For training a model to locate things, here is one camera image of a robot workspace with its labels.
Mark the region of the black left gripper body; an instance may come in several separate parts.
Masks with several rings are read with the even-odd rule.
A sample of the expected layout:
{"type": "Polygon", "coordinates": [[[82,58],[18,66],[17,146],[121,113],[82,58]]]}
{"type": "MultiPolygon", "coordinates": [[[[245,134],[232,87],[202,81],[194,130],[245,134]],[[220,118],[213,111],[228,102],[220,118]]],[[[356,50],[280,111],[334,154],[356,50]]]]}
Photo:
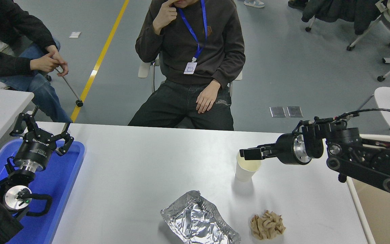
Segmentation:
{"type": "Polygon", "coordinates": [[[50,141],[53,134],[47,131],[30,131],[23,137],[22,145],[13,159],[13,163],[20,167],[22,162],[30,160],[46,167],[52,152],[56,149],[56,142],[50,141]]]}

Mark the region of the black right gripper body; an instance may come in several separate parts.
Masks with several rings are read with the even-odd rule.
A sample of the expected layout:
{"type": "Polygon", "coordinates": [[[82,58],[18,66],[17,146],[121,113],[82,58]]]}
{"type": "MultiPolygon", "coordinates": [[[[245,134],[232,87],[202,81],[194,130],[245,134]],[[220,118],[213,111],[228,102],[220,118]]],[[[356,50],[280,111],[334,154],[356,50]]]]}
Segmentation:
{"type": "Polygon", "coordinates": [[[296,137],[294,134],[282,134],[276,141],[276,157],[285,165],[299,164],[299,160],[294,152],[296,137]]]}

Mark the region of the person's right hand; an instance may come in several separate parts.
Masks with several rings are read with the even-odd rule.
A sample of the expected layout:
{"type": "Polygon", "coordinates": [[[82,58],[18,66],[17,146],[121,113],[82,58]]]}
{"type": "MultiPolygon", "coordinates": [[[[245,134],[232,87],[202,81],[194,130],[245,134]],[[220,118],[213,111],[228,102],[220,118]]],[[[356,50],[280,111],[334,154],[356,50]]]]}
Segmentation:
{"type": "Polygon", "coordinates": [[[59,62],[49,55],[44,55],[38,59],[30,61],[30,69],[43,71],[46,73],[54,71],[59,66],[59,62]]]}
{"type": "Polygon", "coordinates": [[[156,35],[159,35],[162,28],[176,19],[177,10],[175,7],[172,7],[173,3],[176,1],[177,0],[168,0],[161,5],[157,16],[153,20],[153,30],[156,35]]]}

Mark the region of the person's left hand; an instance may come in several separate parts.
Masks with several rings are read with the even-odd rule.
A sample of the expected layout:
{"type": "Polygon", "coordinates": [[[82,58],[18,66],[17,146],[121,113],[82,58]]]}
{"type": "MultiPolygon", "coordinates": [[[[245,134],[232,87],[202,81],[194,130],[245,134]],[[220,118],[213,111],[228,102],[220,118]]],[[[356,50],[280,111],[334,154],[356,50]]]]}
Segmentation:
{"type": "Polygon", "coordinates": [[[46,55],[48,58],[45,58],[46,62],[48,63],[47,67],[45,68],[45,72],[52,72],[60,66],[63,71],[59,72],[58,76],[66,76],[69,72],[68,63],[60,55],[57,47],[55,45],[51,45],[45,47],[45,49],[48,51],[48,54],[46,55]]]}
{"type": "Polygon", "coordinates": [[[209,85],[200,92],[196,100],[197,113],[205,113],[213,107],[220,88],[220,83],[213,79],[212,82],[210,82],[209,85]]]}

